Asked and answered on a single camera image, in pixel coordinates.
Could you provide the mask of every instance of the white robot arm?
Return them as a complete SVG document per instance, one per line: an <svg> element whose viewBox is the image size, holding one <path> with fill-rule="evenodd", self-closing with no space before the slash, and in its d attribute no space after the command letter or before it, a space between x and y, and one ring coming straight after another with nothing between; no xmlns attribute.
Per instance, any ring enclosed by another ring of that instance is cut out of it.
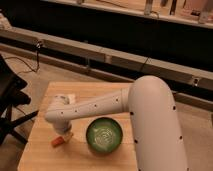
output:
<svg viewBox="0 0 213 171"><path fill-rule="evenodd" d="M73 119L130 112L139 171L189 170L173 95L161 79L144 76L130 88L73 105L59 98L45 115L59 134Z"/></svg>

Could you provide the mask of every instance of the gray carpet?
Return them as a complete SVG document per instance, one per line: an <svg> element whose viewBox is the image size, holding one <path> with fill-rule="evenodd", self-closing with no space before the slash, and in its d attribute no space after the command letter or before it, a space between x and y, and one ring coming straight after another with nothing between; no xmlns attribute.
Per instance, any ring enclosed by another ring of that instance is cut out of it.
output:
<svg viewBox="0 0 213 171"><path fill-rule="evenodd" d="M14 56L1 52L4 57ZM36 66L35 61L25 58L31 66ZM7 63L15 72L26 71L28 68L18 60L7 60ZM40 70L36 73L21 74L28 82L24 89L32 101L30 105L20 106L26 113L39 108L42 97L50 81L101 81L86 75L81 75L61 68L40 64ZM177 103L179 118L183 131L186 152L189 160L190 171L213 171L213 129L211 123L212 111L195 108L182 103ZM14 109L14 118L23 114ZM17 131L28 137L33 123L31 121L19 126ZM7 136L0 146L0 171L14 171L18 166L24 145L13 137Z"/></svg>

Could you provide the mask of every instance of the wooden tabletop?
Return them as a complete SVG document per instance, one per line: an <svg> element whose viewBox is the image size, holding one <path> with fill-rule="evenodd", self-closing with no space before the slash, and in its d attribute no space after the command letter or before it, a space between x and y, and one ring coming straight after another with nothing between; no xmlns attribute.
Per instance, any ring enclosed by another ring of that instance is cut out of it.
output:
<svg viewBox="0 0 213 171"><path fill-rule="evenodd" d="M128 87L128 83L79 83L53 82L44 96L39 114L32 128L29 142L21 157L19 171L136 171L137 162L128 113L108 115L123 129L123 141L119 148L107 156L93 154L87 145L85 132L97 117L72 121L72 139L57 148L50 142L58 135L52 125L44 120L44 114L55 94L75 94L76 102Z"/></svg>

